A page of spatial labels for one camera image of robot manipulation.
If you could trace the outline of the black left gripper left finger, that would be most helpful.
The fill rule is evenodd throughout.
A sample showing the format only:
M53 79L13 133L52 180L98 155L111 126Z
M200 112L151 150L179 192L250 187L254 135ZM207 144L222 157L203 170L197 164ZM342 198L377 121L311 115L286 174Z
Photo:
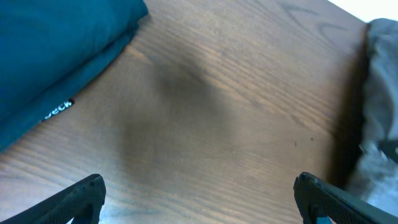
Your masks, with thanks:
M105 196L102 176L92 174L1 224L98 224Z

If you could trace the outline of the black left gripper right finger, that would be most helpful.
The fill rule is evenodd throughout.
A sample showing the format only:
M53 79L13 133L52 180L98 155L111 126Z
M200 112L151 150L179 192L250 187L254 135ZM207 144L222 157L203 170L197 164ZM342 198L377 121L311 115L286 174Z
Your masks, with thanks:
M303 224L397 224L396 216L308 172L302 172L296 177L294 198Z

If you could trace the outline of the grey shorts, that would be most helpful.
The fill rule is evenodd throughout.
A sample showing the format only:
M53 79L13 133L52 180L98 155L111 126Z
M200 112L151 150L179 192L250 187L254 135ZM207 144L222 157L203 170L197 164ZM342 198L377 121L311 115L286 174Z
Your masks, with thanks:
M347 191L397 215L397 21L375 19L366 40L362 150Z

